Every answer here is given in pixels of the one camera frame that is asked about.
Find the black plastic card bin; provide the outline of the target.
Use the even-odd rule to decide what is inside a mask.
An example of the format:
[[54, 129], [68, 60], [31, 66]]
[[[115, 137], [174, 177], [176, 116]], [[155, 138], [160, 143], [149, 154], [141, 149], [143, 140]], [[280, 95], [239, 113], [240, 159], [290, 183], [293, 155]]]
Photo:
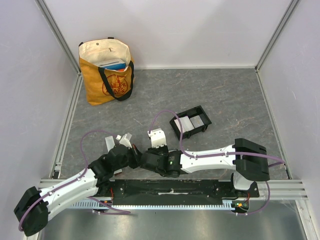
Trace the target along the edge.
[[182, 124], [182, 139], [205, 132], [212, 121], [201, 105], [176, 114]]

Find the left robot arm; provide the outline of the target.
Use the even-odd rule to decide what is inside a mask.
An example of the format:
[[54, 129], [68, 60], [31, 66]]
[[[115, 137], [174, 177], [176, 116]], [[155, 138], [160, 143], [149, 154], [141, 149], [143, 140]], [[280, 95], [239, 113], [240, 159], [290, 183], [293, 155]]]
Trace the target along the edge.
[[115, 171], [140, 165], [142, 153], [136, 146], [116, 144], [107, 154], [87, 163], [76, 175], [39, 190], [28, 188], [14, 208], [19, 221], [18, 230], [29, 237], [42, 230], [56, 214], [84, 198], [106, 196]]

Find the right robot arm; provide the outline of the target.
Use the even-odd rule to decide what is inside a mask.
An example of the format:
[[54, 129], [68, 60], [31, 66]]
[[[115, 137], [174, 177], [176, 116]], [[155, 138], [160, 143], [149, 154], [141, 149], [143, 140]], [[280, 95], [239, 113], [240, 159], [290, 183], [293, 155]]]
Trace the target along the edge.
[[142, 154], [139, 166], [169, 178], [205, 170], [232, 170], [229, 191], [233, 196], [240, 197], [252, 183], [270, 180], [266, 154], [264, 146], [237, 138], [234, 144], [213, 150], [169, 151], [166, 145], [149, 148]]

